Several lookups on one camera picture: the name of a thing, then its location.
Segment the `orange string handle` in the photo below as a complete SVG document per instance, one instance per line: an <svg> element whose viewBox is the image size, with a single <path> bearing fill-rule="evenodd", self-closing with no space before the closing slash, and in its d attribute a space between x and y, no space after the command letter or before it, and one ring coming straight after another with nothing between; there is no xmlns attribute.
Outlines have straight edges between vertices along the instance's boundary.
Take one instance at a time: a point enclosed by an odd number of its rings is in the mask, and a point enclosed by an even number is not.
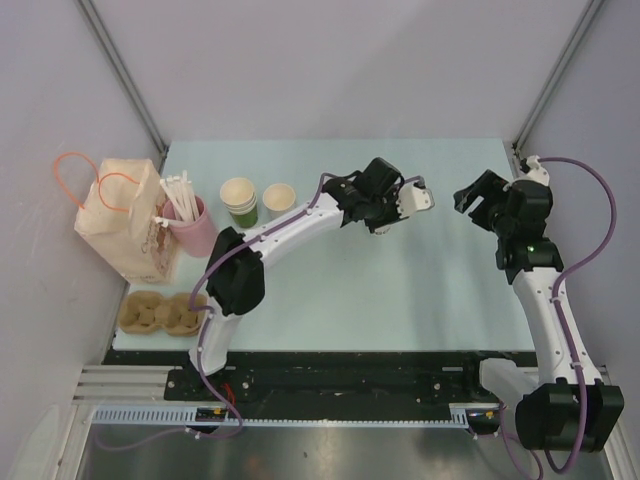
<svg viewBox="0 0 640 480"><path fill-rule="evenodd" d="M84 153L80 153L80 152L67 152L67 153L63 153L58 158L56 158L55 162L53 162L53 175L56 177L56 180L62 187L62 190L64 190L64 193L67 194L67 196L71 199L71 201L75 203L78 207L84 209L84 204L80 200L78 200L73 193L71 193L71 190L69 190L67 185L62 181L62 178L60 177L60 172L58 172L60 162L67 157L73 157L73 156L84 158L87 161L87 163L89 163L89 165L93 167L93 171L96 172L96 181L99 181L100 174L98 173L98 167L96 167L96 164L93 163L93 160L87 157Z"/></svg>
<svg viewBox="0 0 640 480"><path fill-rule="evenodd" d="M102 202L102 204L107 207L110 210L115 210L116 212L123 212L123 213L129 213L129 209L128 208L120 208L120 207L112 207L111 205L109 205L107 202L104 201L104 198L102 198L102 182L104 182L107 178L109 177L113 177L113 176L118 176L118 177L123 177L126 178L127 180L129 180L131 183L134 183L136 185L140 185L140 182L136 182L133 178L131 178L129 175L125 175L124 173L120 173L120 172L113 172L113 173L107 173L104 177L102 177L100 179L100 181L98 182L98 196L100 197L100 201Z"/></svg>

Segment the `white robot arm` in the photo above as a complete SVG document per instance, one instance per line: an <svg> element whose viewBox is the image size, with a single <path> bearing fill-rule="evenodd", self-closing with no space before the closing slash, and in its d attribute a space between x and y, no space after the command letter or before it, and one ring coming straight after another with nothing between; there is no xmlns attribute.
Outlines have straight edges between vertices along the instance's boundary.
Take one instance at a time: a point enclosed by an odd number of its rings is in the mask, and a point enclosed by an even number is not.
<svg viewBox="0 0 640 480"><path fill-rule="evenodd" d="M216 314L201 332L201 350L189 352L192 363L198 366L200 354L205 375L224 367L240 320L264 297L266 271L286 253L321 233L360 220L372 234L382 234L392 224L433 206L433 196L421 177L405 181L392 165L376 158L364 172L332 175L321 182L312 200L266 225L243 235L233 228L223 230L209 267L234 248L243 244L247 248L225 261L208 280L209 305Z"/></svg>
<svg viewBox="0 0 640 480"><path fill-rule="evenodd" d="M454 194L460 213L482 198L469 216L498 236L497 267L505 271L522 304L538 359L537 383L501 358L481 362L480 383L516 411L518 437L525 448L572 450L583 423L580 449L599 451L624 399L618 387L603 384L587 354L560 278L560 253L544 236L553 206L549 174L538 157L524 160L521 169L524 175L513 182L487 170ZM581 406L586 407L582 422Z"/></svg>

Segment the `black base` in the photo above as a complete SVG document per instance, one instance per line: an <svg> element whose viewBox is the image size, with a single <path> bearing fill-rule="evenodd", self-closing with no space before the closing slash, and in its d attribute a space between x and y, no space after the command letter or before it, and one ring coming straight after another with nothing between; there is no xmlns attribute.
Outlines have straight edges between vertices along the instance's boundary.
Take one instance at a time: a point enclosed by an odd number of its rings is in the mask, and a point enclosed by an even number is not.
<svg viewBox="0 0 640 480"><path fill-rule="evenodd" d="M230 352L209 380L223 394L228 384L252 419L449 420L450 403L497 402L478 383L490 357L536 365L533 352ZM216 400L190 363L169 372L167 385L168 401Z"/></svg>

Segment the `wire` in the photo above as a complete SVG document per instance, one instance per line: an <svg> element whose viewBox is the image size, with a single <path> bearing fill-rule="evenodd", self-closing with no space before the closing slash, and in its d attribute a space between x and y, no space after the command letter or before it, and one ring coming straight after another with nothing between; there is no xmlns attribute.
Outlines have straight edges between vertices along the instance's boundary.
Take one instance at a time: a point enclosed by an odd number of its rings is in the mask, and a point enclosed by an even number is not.
<svg viewBox="0 0 640 480"><path fill-rule="evenodd" d="M314 208L316 206L316 204L318 203L318 200L320 199L320 195L322 194L322 186L324 185L324 182L325 182L326 178L336 178L336 176L331 174L331 173L323 173L321 175L320 182L318 184L318 189L316 190L315 195L311 199L311 202L309 202L309 206L308 206L307 209ZM204 383L204 385L213 394L213 396L216 397L218 400L220 400L222 403L224 403L225 406L227 407L227 409L233 414L233 416L238 419L238 426L234 430L232 430L230 433L227 433L227 434L224 434L224 435L205 434L206 437L209 437L209 438L229 438L229 437L232 437L234 435L237 435L238 433L240 433L240 431L243 428L244 420L242 419L242 416L240 415L240 412L238 412L238 410L235 408L235 406L231 402L229 402L226 398L224 398L224 396L221 395L214 388L213 385L211 385L211 382L209 382L209 379L207 378L207 375L205 374L204 367L202 365L202 352L204 350L203 342L204 342L204 339L206 337L206 332L207 332L207 329L209 328L209 324L210 324L211 320L215 317L216 312L213 309L213 307L211 307L210 305L198 306L196 304L196 298L198 296L198 293L200 292L200 289L204 286L205 282L209 279L209 277L211 275L213 275L213 273L216 270L218 270L222 266L222 264L224 264L227 260L229 260L231 257L237 255L239 252L241 252L245 248L249 248L251 245L259 242L262 238L264 238L266 236L269 236L269 235L277 232L278 230L281 230L281 229L287 227L288 225L291 225L294 222L297 222L299 219L301 219L302 217L307 215L307 209L301 209L297 214L295 214L292 217L288 218L287 220L275 225L274 227L271 227L269 230L263 232L261 235L256 235L254 238L252 238L252 239L242 243L241 245L238 245L237 247L229 250L222 257L220 257L216 262L214 262L213 265L211 265L211 267L209 267L207 269L207 271L204 273L204 275L202 275L200 280L198 280L198 282L196 283L195 287L193 287L193 291L191 292L191 297L189 298L189 308L191 310L193 310L193 311L206 311L207 312L204 325L202 325L202 329L200 331L200 336L198 338L198 346L197 346L197 353L196 353L196 364L197 364L196 367L198 369L198 373L200 374L200 379L202 380L202 383Z"/></svg>
<svg viewBox="0 0 640 480"><path fill-rule="evenodd" d="M238 420L238 426L235 429L233 429L231 432L214 435L214 434L211 434L211 433L204 433L204 432L198 431L196 433L196 435L195 435L196 439L198 439L200 437L205 437L205 438L210 438L210 439L231 438L231 437L237 435L238 433L240 433L240 431L243 429L243 426L244 426L244 420L243 420L242 416L240 415L240 412L238 412L238 410L235 407L236 398L235 398L235 395L233 394L233 391L231 390L231 387L228 384L224 384L225 386L223 388L225 388L225 390L227 391L227 395L229 397L227 399L223 395L221 395L214 388L213 385L211 385L211 382L209 382L209 379L205 375L204 368L202 366L202 351L203 351L203 345L202 344L203 344L204 338L206 336L207 328L209 327L209 324L210 324L211 320L216 315L216 312L213 309L213 307L211 307L209 305L204 305L204 306L196 305L197 295L198 295L200 289L202 288L202 286L204 285L204 283L209 279L209 277L216 270L218 270L218 268L220 268L220 266L224 262L226 262L228 259L230 259L234 255L236 255L237 253L241 252L245 248L249 248L251 245L253 245L254 243L260 241L262 238L264 238L266 236L269 236L269 235L277 232L278 230L281 230L282 228L285 228L288 225L291 225L292 223L298 221L300 218L302 218L305 215L307 215L307 210L310 209L310 208L315 207L316 204L318 203L318 200L320 199L320 195L322 194L322 186L324 185L324 181L325 181L326 178L336 178L336 176L331 174L331 173L323 173L322 174L322 176L320 177L320 183L318 185L318 189L316 190L315 195L311 199L311 202L309 202L309 206L307 208L300 210L300 212L298 212L296 215L292 216L291 218L283 221L282 223L279 223L278 225L276 225L276 226L270 228L269 230L263 232L261 235L258 235L256 237L252 238L251 240L248 240L247 242L243 243L242 245L239 245L236 248L233 248L230 251L228 251L227 253L225 253L216 262L214 262L214 264L210 268L207 269L207 271L200 278L200 280L198 280L198 282L196 283L196 286L193 288L193 291L191 292L191 296L189 298L189 308L191 310L193 310L193 311L207 311L205 322L202 325L202 329L200 330L200 337L198 338L198 347L197 347L197 354L196 354L196 363L197 363L198 373L200 374L200 379L202 380L204 385L209 389L209 391L218 400L220 400L222 403L225 404L225 406L227 407L227 411L231 412L234 415L234 417L236 417L237 420ZM97 435L94 437L94 441L96 442L96 445L99 448L101 448L102 450L105 450L107 452L126 452L126 451L129 451L129 450L134 450L134 449L136 449L138 447L142 447L142 446L144 446L144 445L146 445L146 444L148 444L150 442L153 442L153 441L157 440L158 438L162 438L162 437L164 437L166 435L171 435L171 434L178 433L178 432L193 432L193 431L194 430L191 430L189 427L171 428L171 429L168 429L168 430L164 430L162 432L158 432L155 435L147 437L147 438L145 438L143 440L140 440L139 442L133 443L131 445L124 445L124 446L119 446L119 447L113 447L113 446L104 444L98 438Z"/></svg>
<svg viewBox="0 0 640 480"><path fill-rule="evenodd" d="M584 378L582 365L580 365L580 355L578 354L578 349L576 347L575 340L573 339L573 335L571 334L571 329L569 328L567 317L562 308L562 302L558 300L559 299L558 294L560 292L560 286L562 285L562 282L564 282L569 275L574 274L580 268L584 267L586 264L588 264L593 259L595 259L598 255L600 255L600 253L602 253L605 247L609 244L609 242L611 241L611 237L613 236L613 232L615 231L616 223L618 221L618 209L616 206L616 199L615 199L615 196L613 195L613 191L611 190L611 187L609 187L605 179L598 172L596 172L592 167L590 167L584 162L581 162L579 160L574 160L572 158L548 157L548 158L540 159L540 163L552 163L552 162L568 163L571 165L575 165L582 168L583 170L586 170L588 173L590 173L591 176L593 176L598 181L598 183L600 183L605 193L607 194L607 198L609 200L609 207L611 210L609 229L607 230L607 234L605 235L602 242L600 242L600 245L598 245L598 247L593 252L591 252L585 258L580 260L578 263L576 263L575 265L572 265L571 267L566 269L564 272L562 272L560 276L558 276L558 278L556 279L552 287L552 297L554 298L553 304L556 309L556 313L558 314L558 319L560 320L562 331L567 340L567 345L569 347L569 352L571 354L571 361L575 364L574 368L576 372L576 377L578 379L578 390L579 390L578 402L580 402L580 417L578 419L578 432L576 434L576 440L573 444L573 448L571 449L571 453L569 454L569 458L567 458L567 461L565 462L565 464L562 467L558 467L555 461L553 460L553 458L551 457L551 452L549 452L548 450L545 450L544 452L547 457L547 461L551 466L551 469L556 473L564 474L564 473L567 473L569 470L571 470L571 468L573 468L573 466L575 465L576 460L578 458L578 453L580 453L580 448L582 447L582 441L584 440L585 429L587 425L587 385Z"/></svg>
<svg viewBox="0 0 640 480"><path fill-rule="evenodd" d="M155 435L151 435L150 437L144 438L139 442L132 443L130 445L123 445L121 447L113 447L111 445L104 444L102 440L100 440L100 437L98 436L97 433L94 435L93 441L96 443L98 448L100 448L101 450L104 450L105 452L120 453L120 452L128 452L129 450L135 450L138 447L142 447L159 438L166 437L167 435L173 435L174 433L179 433L179 432L186 433L189 431L191 431L191 429L188 427L169 428L168 430L163 430L161 432L156 433Z"/></svg>

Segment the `stacked paper cups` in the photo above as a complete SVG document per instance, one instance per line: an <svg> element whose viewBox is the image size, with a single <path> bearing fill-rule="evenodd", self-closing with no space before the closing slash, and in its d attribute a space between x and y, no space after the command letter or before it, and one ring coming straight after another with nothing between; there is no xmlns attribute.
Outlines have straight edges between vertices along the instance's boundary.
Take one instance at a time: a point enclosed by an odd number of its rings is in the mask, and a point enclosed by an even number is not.
<svg viewBox="0 0 640 480"><path fill-rule="evenodd" d="M251 228L258 222L256 189L249 179L227 180L220 189L220 198L240 228Z"/></svg>

